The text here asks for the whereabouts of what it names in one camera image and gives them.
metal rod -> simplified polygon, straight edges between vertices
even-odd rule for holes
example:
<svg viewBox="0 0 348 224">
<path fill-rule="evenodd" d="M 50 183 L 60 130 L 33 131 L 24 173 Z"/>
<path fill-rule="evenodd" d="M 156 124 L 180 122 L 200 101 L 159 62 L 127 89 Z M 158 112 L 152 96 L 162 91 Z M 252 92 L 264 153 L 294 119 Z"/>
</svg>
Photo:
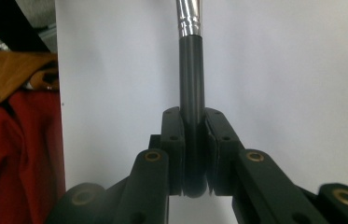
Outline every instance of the metal rod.
<svg viewBox="0 0 348 224">
<path fill-rule="evenodd" d="M 180 112 L 186 137 L 183 190 L 189 197 L 199 197 L 206 190 L 201 1 L 177 0 L 176 3 L 180 35 Z"/>
</svg>

red fabric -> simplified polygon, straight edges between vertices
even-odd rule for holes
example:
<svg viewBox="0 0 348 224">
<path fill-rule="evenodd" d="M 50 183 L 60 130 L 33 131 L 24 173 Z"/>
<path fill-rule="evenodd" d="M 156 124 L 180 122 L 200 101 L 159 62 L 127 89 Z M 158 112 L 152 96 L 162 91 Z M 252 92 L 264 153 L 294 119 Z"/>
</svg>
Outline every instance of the red fabric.
<svg viewBox="0 0 348 224">
<path fill-rule="evenodd" d="M 59 93 L 17 91 L 0 105 L 0 223 L 43 223 L 64 191 Z"/>
</svg>

brown fabric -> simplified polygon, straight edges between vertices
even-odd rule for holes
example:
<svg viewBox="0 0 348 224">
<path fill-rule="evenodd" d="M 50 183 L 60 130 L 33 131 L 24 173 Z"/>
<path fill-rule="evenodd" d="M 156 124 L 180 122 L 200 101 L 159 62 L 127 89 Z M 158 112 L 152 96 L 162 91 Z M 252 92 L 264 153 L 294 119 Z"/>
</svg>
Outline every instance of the brown fabric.
<svg viewBox="0 0 348 224">
<path fill-rule="evenodd" d="M 0 51 L 0 103 L 28 80 L 33 90 L 58 90 L 57 54 Z"/>
</svg>

white surface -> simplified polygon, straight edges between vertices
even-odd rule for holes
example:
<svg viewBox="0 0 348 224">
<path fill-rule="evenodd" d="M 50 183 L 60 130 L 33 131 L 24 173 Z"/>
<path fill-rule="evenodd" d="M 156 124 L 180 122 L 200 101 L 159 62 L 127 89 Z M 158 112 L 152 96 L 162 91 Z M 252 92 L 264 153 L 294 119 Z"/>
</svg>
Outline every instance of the white surface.
<svg viewBox="0 0 348 224">
<path fill-rule="evenodd" d="M 130 173 L 179 105 L 175 1 L 56 1 L 67 187 Z M 204 1 L 205 97 L 299 186 L 348 185 L 348 1 Z M 170 223 L 234 223 L 173 197 Z"/>
</svg>

